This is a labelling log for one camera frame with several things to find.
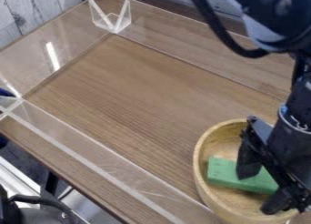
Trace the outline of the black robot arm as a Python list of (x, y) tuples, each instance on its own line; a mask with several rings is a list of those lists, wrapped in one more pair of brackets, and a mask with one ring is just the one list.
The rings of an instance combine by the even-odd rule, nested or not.
[(311, 210), (311, 0), (233, 0), (255, 44), (295, 57), (291, 94), (278, 122), (247, 119), (237, 158), (237, 175), (251, 178), (266, 169), (278, 183), (262, 213)]

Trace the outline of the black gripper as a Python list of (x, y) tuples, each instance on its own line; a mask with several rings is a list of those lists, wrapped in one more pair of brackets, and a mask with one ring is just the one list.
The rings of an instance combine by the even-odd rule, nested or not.
[(282, 105), (274, 126), (255, 116), (247, 118), (241, 132), (237, 158), (238, 179), (247, 179), (266, 168), (278, 191), (265, 201), (261, 211), (275, 215), (297, 209), (311, 210), (311, 129), (301, 126), (290, 109)]

